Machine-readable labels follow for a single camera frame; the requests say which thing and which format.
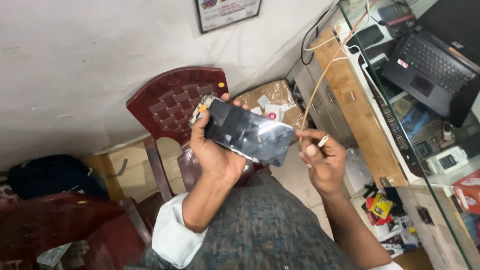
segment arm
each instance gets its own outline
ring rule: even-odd
[[[222,99],[228,100],[228,94],[224,94]],[[240,101],[234,101],[233,104],[241,105]],[[247,110],[248,106],[243,105],[242,108]],[[196,233],[207,228],[240,178],[246,163],[244,157],[205,139],[204,128],[208,119],[209,113],[206,111],[192,127],[190,147],[200,162],[202,176],[182,204],[185,226]]]
[[[343,195],[345,149],[332,137],[322,149],[318,148],[312,141],[326,136],[323,131],[303,130],[296,134],[302,138],[300,157],[309,166],[310,181],[322,197],[335,242],[361,267],[369,269],[392,262]]]

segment maroon plastic chair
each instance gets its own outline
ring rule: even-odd
[[[188,121],[203,95],[217,97],[228,93],[227,80],[220,68],[183,67],[162,73],[151,79],[127,101],[127,109],[150,132],[144,145],[158,189],[167,202],[174,196],[158,153],[156,141],[169,137],[180,144],[178,157],[185,189],[191,191],[202,173],[198,159],[190,149],[191,128]],[[250,166],[238,185],[261,166]]]
[[[0,211],[0,261],[36,264],[43,252],[86,240],[86,269],[123,269],[137,263],[152,240],[131,198],[104,201],[73,192],[21,201]]]

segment white shirt cuff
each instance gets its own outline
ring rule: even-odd
[[[153,250],[178,269],[187,267],[192,261],[207,232],[194,233],[185,227],[182,203],[187,195],[177,195],[162,205],[152,237]]]
[[[403,268],[399,266],[396,262],[391,262],[389,264],[385,264],[375,268],[370,268],[368,270],[403,270]]]

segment black laptop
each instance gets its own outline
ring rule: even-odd
[[[480,0],[438,0],[399,42],[383,76],[461,126],[480,92]]]

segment disassembled smartphone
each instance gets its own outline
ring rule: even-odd
[[[236,107],[212,95],[202,97],[189,125],[193,125],[206,110],[210,112],[205,127],[206,139],[253,162],[263,160],[274,166],[282,166],[295,132],[293,127]]]

